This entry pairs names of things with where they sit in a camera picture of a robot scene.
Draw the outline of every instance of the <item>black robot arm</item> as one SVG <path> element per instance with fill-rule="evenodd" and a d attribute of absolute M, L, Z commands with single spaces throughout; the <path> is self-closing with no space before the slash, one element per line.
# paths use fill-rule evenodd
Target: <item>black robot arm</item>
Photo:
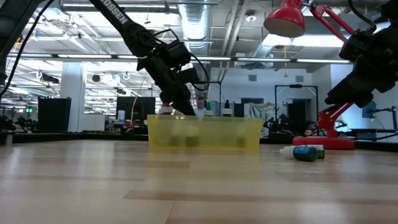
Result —
<path fill-rule="evenodd" d="M 0 79 L 2 78 L 3 84 L 6 79 L 7 54 L 42 1 L 7 0 L 0 9 L 0 25 L 9 27 L 7 32 L 0 32 L 0 72 L 3 74 L 3 78 L 0 74 Z M 191 61 L 190 52 L 183 42 L 177 39 L 166 44 L 159 40 L 145 27 L 131 20 L 113 0 L 90 2 L 118 30 L 132 54 L 139 57 L 137 70 L 144 68 L 152 77 L 162 90 L 160 99 L 185 115 L 195 115 L 190 104 L 190 91 L 185 84 L 197 82 L 198 76 L 194 68 L 180 71 L 182 66 Z M 13 7 L 19 10 L 15 12 L 17 15 L 11 16 L 6 10 Z"/>

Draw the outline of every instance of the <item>black cabinet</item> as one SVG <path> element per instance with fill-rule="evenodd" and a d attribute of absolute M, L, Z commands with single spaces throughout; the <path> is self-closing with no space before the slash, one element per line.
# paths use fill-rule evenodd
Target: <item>black cabinet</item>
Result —
<path fill-rule="evenodd" d="M 71 99 L 39 98 L 37 129 L 40 133 L 68 131 Z"/>

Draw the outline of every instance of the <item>yellow plastic bin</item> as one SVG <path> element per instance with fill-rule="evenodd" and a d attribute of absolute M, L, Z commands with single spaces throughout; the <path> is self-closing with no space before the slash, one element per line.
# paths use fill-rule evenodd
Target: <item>yellow plastic bin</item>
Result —
<path fill-rule="evenodd" d="M 259 150 L 261 119 L 148 115 L 153 151 Z"/>

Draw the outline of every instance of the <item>lamp shade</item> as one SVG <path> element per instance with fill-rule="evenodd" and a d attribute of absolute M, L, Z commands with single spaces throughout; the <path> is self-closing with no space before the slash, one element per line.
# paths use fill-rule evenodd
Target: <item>lamp shade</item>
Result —
<path fill-rule="evenodd" d="M 282 6 L 264 21 L 264 27 L 282 37 L 300 37 L 305 32 L 304 15 L 300 8 L 303 0 L 284 0 Z"/>

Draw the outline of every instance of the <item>blue bottle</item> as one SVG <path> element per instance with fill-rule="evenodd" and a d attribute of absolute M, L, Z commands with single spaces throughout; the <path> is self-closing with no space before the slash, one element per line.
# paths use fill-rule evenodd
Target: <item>blue bottle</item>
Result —
<path fill-rule="evenodd" d="M 317 149 L 312 146 L 287 146 L 280 153 L 298 161 L 314 162 L 318 159 Z"/>

